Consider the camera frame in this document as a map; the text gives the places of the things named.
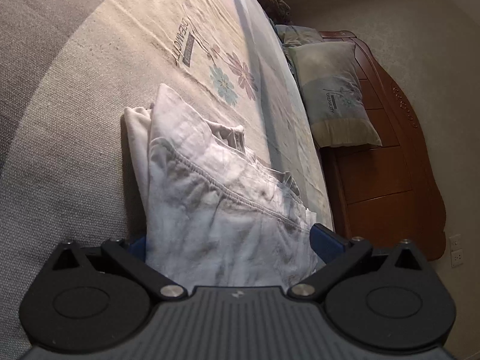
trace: mattress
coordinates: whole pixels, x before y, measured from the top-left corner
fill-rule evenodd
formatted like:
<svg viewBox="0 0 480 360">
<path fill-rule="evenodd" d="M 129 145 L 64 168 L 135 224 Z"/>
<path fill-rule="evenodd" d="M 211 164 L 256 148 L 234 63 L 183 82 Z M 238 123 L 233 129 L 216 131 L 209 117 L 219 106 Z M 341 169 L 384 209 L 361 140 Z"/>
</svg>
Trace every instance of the mattress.
<svg viewBox="0 0 480 360">
<path fill-rule="evenodd" d="M 256 0 L 0 0 L 0 59 L 0 358 L 28 348 L 18 306 L 58 242 L 145 231 L 122 114 L 160 83 L 244 126 L 332 228 L 299 91 Z"/>
</svg>

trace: metal screw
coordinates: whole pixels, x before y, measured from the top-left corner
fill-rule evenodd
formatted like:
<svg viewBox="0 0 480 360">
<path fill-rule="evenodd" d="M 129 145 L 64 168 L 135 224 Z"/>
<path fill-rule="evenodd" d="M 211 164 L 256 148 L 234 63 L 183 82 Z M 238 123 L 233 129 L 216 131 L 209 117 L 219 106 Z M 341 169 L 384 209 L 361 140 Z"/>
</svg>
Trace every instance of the metal screw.
<svg viewBox="0 0 480 360">
<path fill-rule="evenodd" d="M 315 288 L 310 284 L 296 284 L 292 287 L 292 292 L 297 296 L 310 296 L 315 293 Z"/>
<path fill-rule="evenodd" d="M 178 298 L 183 294 L 183 288 L 176 284 L 170 284 L 160 289 L 160 294 L 167 298 Z"/>
</svg>

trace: white garment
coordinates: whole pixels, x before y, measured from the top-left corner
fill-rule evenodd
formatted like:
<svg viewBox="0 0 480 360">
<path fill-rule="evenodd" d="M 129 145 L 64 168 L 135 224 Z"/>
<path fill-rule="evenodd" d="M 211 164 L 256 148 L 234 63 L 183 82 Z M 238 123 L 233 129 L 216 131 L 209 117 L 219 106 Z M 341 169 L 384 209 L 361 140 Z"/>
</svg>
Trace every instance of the white garment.
<svg viewBox="0 0 480 360">
<path fill-rule="evenodd" d="M 243 127 L 204 120 L 167 85 L 153 110 L 126 108 L 130 152 L 147 217 L 146 263 L 191 291 L 284 289 L 317 263 L 290 174 L 264 167 Z"/>
</svg>

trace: wooden bed frame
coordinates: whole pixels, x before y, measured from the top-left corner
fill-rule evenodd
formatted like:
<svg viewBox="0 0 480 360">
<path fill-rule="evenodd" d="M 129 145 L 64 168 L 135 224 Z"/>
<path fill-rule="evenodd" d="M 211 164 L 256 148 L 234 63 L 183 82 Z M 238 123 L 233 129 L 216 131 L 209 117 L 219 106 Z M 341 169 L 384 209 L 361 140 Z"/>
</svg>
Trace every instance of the wooden bed frame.
<svg viewBox="0 0 480 360">
<path fill-rule="evenodd" d="M 335 232 L 364 237 L 375 247 L 411 239 L 427 259 L 440 258 L 445 206 L 410 102 L 353 33 L 320 34 L 325 42 L 356 44 L 363 103 L 383 144 L 320 149 Z"/>
</svg>

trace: electrical outlet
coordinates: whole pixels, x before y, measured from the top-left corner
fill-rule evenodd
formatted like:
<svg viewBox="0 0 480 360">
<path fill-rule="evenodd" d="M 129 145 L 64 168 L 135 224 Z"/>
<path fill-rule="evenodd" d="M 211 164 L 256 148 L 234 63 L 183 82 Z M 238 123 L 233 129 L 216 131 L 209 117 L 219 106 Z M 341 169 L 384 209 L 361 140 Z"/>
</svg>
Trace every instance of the electrical outlet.
<svg viewBox="0 0 480 360">
<path fill-rule="evenodd" d="M 452 235 L 450 240 L 450 252 L 462 249 L 462 236 L 460 234 Z"/>
<path fill-rule="evenodd" d="M 463 264 L 463 249 L 453 251 L 452 253 L 452 268 Z"/>
</svg>

